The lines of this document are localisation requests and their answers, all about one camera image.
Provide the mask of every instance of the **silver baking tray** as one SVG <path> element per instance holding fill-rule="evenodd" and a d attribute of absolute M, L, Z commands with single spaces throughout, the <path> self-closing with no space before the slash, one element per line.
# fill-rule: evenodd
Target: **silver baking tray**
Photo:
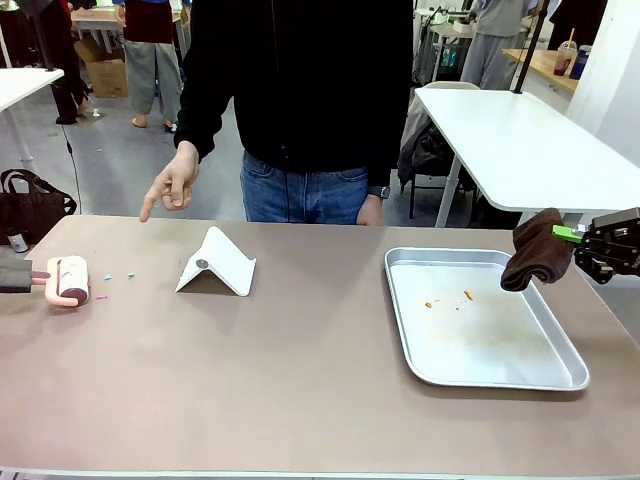
<path fill-rule="evenodd" d="M 587 388 L 586 364 L 536 287 L 522 293 L 500 288 L 510 258 L 490 250 L 387 252 L 385 268 L 409 368 L 437 385 Z"/>

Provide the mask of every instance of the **blue jeans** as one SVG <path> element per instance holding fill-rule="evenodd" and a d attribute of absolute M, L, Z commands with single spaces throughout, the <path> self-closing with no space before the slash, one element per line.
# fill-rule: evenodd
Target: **blue jeans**
<path fill-rule="evenodd" d="M 249 222 L 355 225 L 367 198 L 367 168 L 284 173 L 245 152 L 242 196 Z"/>

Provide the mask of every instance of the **white phone stand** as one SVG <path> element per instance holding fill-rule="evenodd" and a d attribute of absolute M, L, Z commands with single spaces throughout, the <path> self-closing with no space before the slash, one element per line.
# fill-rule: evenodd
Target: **white phone stand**
<path fill-rule="evenodd" d="M 211 227 L 200 249 L 187 262 L 176 292 L 203 270 L 210 270 L 237 295 L 246 297 L 251 290 L 255 268 L 255 258 L 249 260 L 222 230 Z"/>

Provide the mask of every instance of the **human hand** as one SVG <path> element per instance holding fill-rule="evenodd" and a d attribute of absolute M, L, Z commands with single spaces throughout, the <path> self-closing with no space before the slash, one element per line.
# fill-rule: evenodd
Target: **human hand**
<path fill-rule="evenodd" d="M 127 21 L 125 20 L 125 12 L 124 12 L 124 4 L 120 3 L 116 5 L 116 22 L 118 22 L 122 27 L 127 26 Z"/>
<path fill-rule="evenodd" d="M 184 5 L 182 12 L 180 13 L 180 20 L 182 20 L 182 27 L 187 28 L 191 23 L 191 7 Z"/>
<path fill-rule="evenodd" d="M 140 221 L 145 223 L 149 220 L 151 209 L 160 199 L 164 208 L 171 212 L 188 208 L 192 199 L 191 185 L 199 172 L 198 151 L 191 142 L 183 140 L 178 145 L 176 156 L 160 172 L 144 196 Z"/>
<path fill-rule="evenodd" d="M 358 212 L 356 223 L 368 227 L 382 227 L 384 225 L 382 199 L 375 195 L 367 195 L 360 212 Z"/>

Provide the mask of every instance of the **white wall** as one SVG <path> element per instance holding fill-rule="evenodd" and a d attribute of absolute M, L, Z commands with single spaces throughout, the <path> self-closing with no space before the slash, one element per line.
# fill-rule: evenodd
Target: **white wall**
<path fill-rule="evenodd" d="M 462 3 L 463 0 L 418 0 L 418 8 L 437 8 L 442 6 L 447 10 L 459 11 L 462 8 Z"/>
<path fill-rule="evenodd" d="M 597 136 L 640 167 L 640 35 Z"/>
<path fill-rule="evenodd" d="M 640 166 L 640 143 L 632 145 L 640 120 L 634 107 L 640 84 L 633 77 L 640 63 L 640 22 L 630 14 L 637 1 L 609 0 L 567 117 Z"/>

